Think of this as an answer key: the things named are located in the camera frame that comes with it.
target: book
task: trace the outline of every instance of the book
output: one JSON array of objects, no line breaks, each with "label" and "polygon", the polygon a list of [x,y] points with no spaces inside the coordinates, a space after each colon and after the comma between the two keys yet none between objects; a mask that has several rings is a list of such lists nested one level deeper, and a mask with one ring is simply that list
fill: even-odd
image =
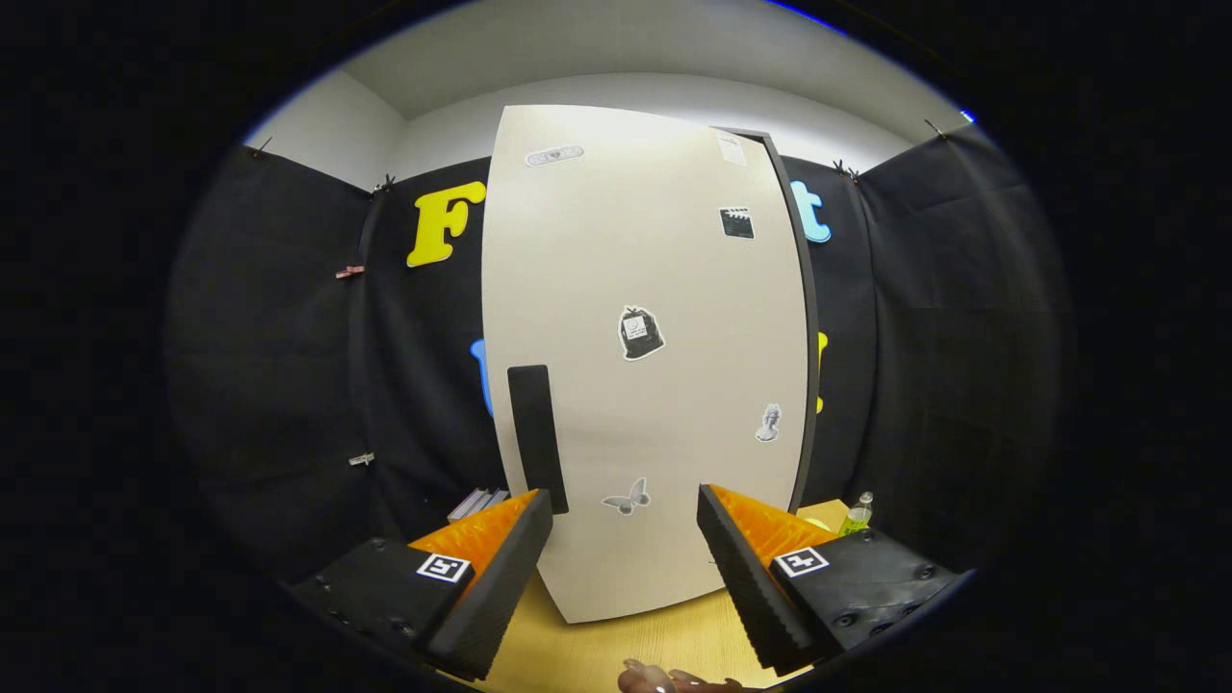
[{"label": "book", "polygon": [[471,509],[474,508],[476,503],[480,498],[483,498],[483,496],[487,494],[487,492],[488,492],[487,488],[476,488],[474,491],[472,491],[471,494],[467,496],[461,503],[458,503],[458,506],[453,508],[453,512],[450,513],[447,518],[450,520],[450,524],[453,524],[457,520],[471,514]]},{"label": "book", "polygon": [[493,506],[498,506],[505,502],[506,498],[509,498],[509,491],[496,490],[496,492],[492,494],[492,498],[483,506],[482,509],[487,511]]}]

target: plastic bottle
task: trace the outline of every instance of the plastic bottle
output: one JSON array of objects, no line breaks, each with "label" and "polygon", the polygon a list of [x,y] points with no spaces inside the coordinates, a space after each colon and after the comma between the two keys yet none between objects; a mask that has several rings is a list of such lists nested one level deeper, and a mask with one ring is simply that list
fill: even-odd
[{"label": "plastic bottle", "polygon": [[860,494],[860,502],[855,504],[854,508],[848,511],[848,517],[843,520],[843,527],[839,528],[839,536],[846,536],[853,531],[860,531],[861,529],[869,527],[869,520],[872,519],[872,493],[865,491]]}]

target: white door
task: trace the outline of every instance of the white door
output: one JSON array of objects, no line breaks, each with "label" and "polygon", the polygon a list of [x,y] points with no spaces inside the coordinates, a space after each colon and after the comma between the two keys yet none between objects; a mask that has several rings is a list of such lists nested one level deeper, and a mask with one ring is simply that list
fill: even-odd
[{"label": "white door", "polygon": [[[554,517],[538,567],[565,620],[721,588],[696,524],[697,486],[786,509],[816,412],[816,335],[765,147],[648,113],[508,106],[482,284],[493,417],[515,494],[529,476],[519,433],[533,446],[542,417],[516,429],[508,374],[546,366],[568,512]],[[639,478],[648,498],[605,504]]]}]

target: black curtain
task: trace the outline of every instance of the black curtain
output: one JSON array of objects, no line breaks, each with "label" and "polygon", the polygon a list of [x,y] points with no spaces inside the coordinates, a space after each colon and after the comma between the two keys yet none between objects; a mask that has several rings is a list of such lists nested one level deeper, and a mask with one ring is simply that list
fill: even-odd
[{"label": "black curtain", "polygon": [[185,234],[168,296],[172,413],[201,490],[265,570],[297,580],[388,533],[351,392],[351,264],[368,195],[241,148]]},{"label": "black curtain", "polygon": [[821,199],[801,210],[829,227],[824,243],[808,243],[817,287],[817,326],[828,339],[822,353],[821,397],[813,457],[802,504],[843,496],[855,474],[872,400],[877,346],[869,227],[859,189],[845,173],[804,159],[782,158],[792,181]]},{"label": "black curtain", "polygon": [[488,182],[490,158],[395,182],[372,227],[365,258],[362,388],[370,407],[373,470],[408,536],[420,536],[477,487],[505,485],[496,430],[483,402],[471,345],[483,337],[479,259],[484,205],[467,205],[445,260],[409,268],[426,194]]},{"label": "black curtain", "polygon": [[1050,224],[975,126],[859,178],[876,284],[876,377],[850,503],[952,570],[986,565],[1044,478],[1069,379]]}]

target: door frame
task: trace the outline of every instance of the door frame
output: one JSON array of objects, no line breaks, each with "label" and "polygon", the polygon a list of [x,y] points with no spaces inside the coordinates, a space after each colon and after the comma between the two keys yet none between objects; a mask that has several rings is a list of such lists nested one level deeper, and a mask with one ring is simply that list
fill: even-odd
[{"label": "door frame", "polygon": [[791,191],[791,180],[787,169],[779,157],[779,149],[774,146],[770,133],[756,129],[744,129],[739,127],[711,126],[723,132],[729,132],[745,139],[752,139],[765,147],[779,176],[779,187],[782,190],[784,203],[787,205],[787,215],[791,217],[792,234],[796,237],[796,254],[800,259],[800,277],[804,291],[804,324],[808,332],[807,349],[808,359],[808,397],[804,398],[804,437],[800,444],[800,466],[796,469],[796,485],[791,492],[791,503],[787,506],[788,513],[800,509],[801,497],[804,494],[804,482],[808,480],[808,467],[813,461],[813,434],[817,429],[817,412],[814,412],[817,397],[821,396],[821,364],[818,363],[817,346],[817,286],[813,282],[813,260],[808,254],[808,240],[804,238],[804,223],[800,217],[800,208],[796,206],[796,195]]}]

